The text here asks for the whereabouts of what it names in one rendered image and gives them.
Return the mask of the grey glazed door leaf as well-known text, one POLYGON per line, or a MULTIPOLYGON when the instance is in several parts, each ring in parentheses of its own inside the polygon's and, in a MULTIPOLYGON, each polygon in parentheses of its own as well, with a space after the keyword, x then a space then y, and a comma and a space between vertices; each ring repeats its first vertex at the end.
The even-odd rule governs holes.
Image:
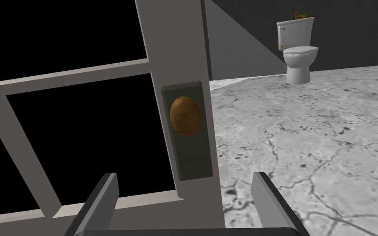
POLYGON ((202 0, 0 0, 0 236, 64 236, 106 173, 109 230, 225 227, 202 0), (201 81, 213 175, 180 181, 161 88, 201 81))

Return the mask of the white toilet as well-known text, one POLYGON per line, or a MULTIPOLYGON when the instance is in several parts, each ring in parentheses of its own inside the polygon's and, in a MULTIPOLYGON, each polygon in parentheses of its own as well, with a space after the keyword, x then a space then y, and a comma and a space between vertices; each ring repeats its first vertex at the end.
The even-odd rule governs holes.
POLYGON ((314 16, 293 11, 292 20, 278 22, 278 48, 287 65, 286 80, 301 85, 310 82, 310 66, 315 61, 318 47, 311 46, 314 16))

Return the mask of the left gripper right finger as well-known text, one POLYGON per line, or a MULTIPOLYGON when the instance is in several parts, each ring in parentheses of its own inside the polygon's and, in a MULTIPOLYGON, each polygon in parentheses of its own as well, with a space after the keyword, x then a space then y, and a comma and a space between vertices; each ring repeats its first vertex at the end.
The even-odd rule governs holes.
POLYGON ((255 172, 251 195, 263 228, 271 236, 310 236, 303 223, 264 172, 255 172))

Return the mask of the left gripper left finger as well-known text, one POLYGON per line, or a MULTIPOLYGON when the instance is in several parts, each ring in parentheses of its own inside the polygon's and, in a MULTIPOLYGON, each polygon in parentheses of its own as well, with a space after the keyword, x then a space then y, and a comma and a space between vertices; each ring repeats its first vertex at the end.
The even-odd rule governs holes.
POLYGON ((104 174, 64 236, 84 236, 86 231, 108 230, 118 196, 117 174, 104 174))

